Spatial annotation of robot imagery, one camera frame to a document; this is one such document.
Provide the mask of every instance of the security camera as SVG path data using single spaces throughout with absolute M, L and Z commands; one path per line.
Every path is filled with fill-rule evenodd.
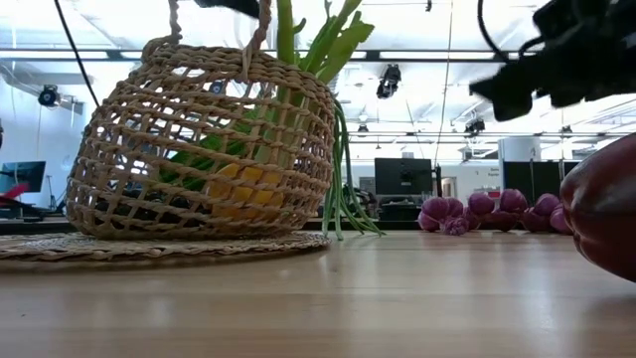
M 214 81 L 210 85 L 210 92 L 213 94 L 225 94 L 223 81 Z
M 389 65 L 385 74 L 380 79 L 377 96 L 379 99 L 387 99 L 398 90 L 398 83 L 401 82 L 401 72 L 398 65 Z
M 464 133 L 468 133 L 470 136 L 476 136 L 484 130 L 486 130 L 486 123 L 484 123 L 484 119 L 477 118 L 466 123 Z
M 44 85 L 44 89 L 38 95 L 38 103 L 47 108 L 55 108 L 60 105 L 62 96 L 55 85 Z

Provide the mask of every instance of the black monitor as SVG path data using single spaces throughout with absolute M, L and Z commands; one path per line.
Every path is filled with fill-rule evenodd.
M 42 191 L 46 164 L 45 161 L 2 164 L 0 193 L 6 193 L 17 184 L 22 183 L 29 186 L 27 193 L 39 193 Z
M 578 161 L 565 161 L 563 172 L 569 173 L 578 164 Z M 504 189 L 517 189 L 521 191 L 528 204 L 535 202 L 542 194 L 550 193 L 559 195 L 560 169 L 558 161 L 537 161 L 532 166 L 527 162 L 504 162 Z
M 376 158 L 377 195 L 421 195 L 432 191 L 430 159 Z

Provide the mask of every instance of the red object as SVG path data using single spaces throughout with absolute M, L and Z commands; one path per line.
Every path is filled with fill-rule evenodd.
M 550 217 L 537 214 L 535 208 L 530 208 L 521 215 L 521 223 L 531 233 L 548 232 L 550 230 Z
M 587 157 L 560 187 L 563 215 L 578 251 L 592 263 L 636 282 L 636 135 Z
M 563 205 L 559 204 L 550 215 L 550 226 L 553 227 L 558 233 L 564 235 L 573 235 L 572 228 L 565 219 L 565 213 L 563 212 Z
M 451 236 L 462 236 L 468 231 L 470 223 L 464 218 L 448 218 L 442 225 L 442 232 Z
M 451 218 L 459 218 L 464 213 L 464 204 L 462 204 L 456 198 L 446 198 L 448 202 L 448 213 L 447 216 Z
M 503 212 L 522 214 L 528 209 L 528 201 L 524 194 L 517 189 L 506 189 L 501 194 L 499 208 Z
M 487 214 L 482 218 L 483 223 L 492 224 L 497 230 L 504 233 L 515 229 L 517 225 L 518 216 L 513 213 L 508 213 L 496 209 L 491 214 Z
M 24 194 L 24 192 L 26 192 L 27 190 L 29 190 L 29 185 L 26 183 L 23 184 L 18 184 L 16 186 L 14 186 L 13 188 L 11 188 L 11 190 L 9 190 L 8 192 L 0 195 L 0 197 L 2 198 L 7 198 L 7 199 L 15 199 L 17 197 L 19 197 L 20 195 Z
M 553 214 L 553 211 L 558 205 L 560 205 L 560 200 L 557 196 L 552 194 L 544 194 L 539 197 L 539 200 L 537 200 L 534 212 L 537 215 L 549 217 Z
M 419 216 L 417 216 L 417 222 L 419 223 L 419 227 L 422 230 L 428 231 L 430 233 L 434 233 L 439 230 L 439 222 L 423 212 L 419 212 Z
M 428 198 L 421 205 L 421 212 L 437 221 L 446 219 L 448 209 L 448 201 L 439 197 Z
M 481 224 L 480 221 L 479 221 L 479 218 L 477 218 L 477 216 L 470 211 L 470 208 L 468 208 L 468 207 L 464 208 L 463 217 L 468 222 L 468 230 L 469 231 L 470 230 L 476 230 L 476 229 L 479 228 L 479 225 Z
M 468 208 L 477 217 L 490 214 L 495 210 L 495 201 L 484 193 L 473 193 L 468 198 Z

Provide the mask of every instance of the ceiling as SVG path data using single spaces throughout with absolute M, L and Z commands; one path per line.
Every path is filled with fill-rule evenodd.
M 80 49 L 139 50 L 155 37 L 168 33 L 167 1 L 158 0 L 62 0 L 69 26 Z M 51 0 L 5 0 L 0 14 L 0 53 L 2 49 L 68 49 L 67 38 Z M 533 12 L 546 0 L 487 0 L 484 11 L 486 26 L 495 43 L 502 49 L 516 51 L 524 42 L 537 36 L 532 24 Z M 332 9 L 339 9 L 335 0 Z M 256 24 L 247 17 L 227 9 L 199 9 L 194 2 L 182 0 L 180 24 L 184 43 L 190 45 L 241 47 L 249 41 Z M 296 21 L 307 18 L 307 26 L 297 39 L 299 49 L 307 49 L 325 20 L 322 0 L 293 0 Z M 544 157 L 559 156 L 563 145 L 573 149 L 594 148 L 595 133 L 628 132 L 636 127 L 636 96 L 614 96 L 605 100 L 554 110 L 547 98 L 536 100 L 533 111 L 509 122 L 499 123 L 492 117 L 492 106 L 471 96 L 471 81 L 494 75 L 494 63 L 446 63 L 448 52 L 466 51 L 466 58 L 483 59 L 487 45 L 479 34 L 476 0 L 433 0 L 430 12 L 425 0 L 363 0 L 363 20 L 376 26 L 371 38 L 360 50 L 416 51 L 437 50 L 443 57 L 436 63 L 397 63 L 402 83 L 390 99 L 377 99 L 379 77 L 388 61 L 353 62 L 347 65 L 334 83 L 338 99 L 343 102 L 350 130 L 365 120 L 371 132 L 382 136 L 352 138 L 354 157 L 394 156 L 412 151 L 415 156 L 460 159 L 460 150 L 496 149 L 503 136 L 559 132 L 571 125 L 576 133 L 590 133 L 560 144 L 558 137 L 545 138 Z M 275 26 L 262 45 L 272 49 Z M 60 80 L 61 89 L 80 100 L 90 102 L 72 57 L 65 61 L 43 61 L 31 53 L 34 61 L 2 61 L 4 73 L 29 86 Z M 417 56 L 417 53 L 397 55 Z M 125 78 L 134 62 L 86 62 L 97 96 L 107 96 L 117 80 Z M 490 135 L 466 139 L 460 134 L 466 122 L 475 118 L 486 122 Z M 437 148 L 438 132 L 443 144 Z M 407 136 L 416 132 L 418 136 Z

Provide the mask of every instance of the wooden table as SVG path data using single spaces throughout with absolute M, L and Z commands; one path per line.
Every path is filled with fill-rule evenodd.
M 390 233 L 204 268 L 0 275 L 2 357 L 636 356 L 636 285 L 571 239 Z

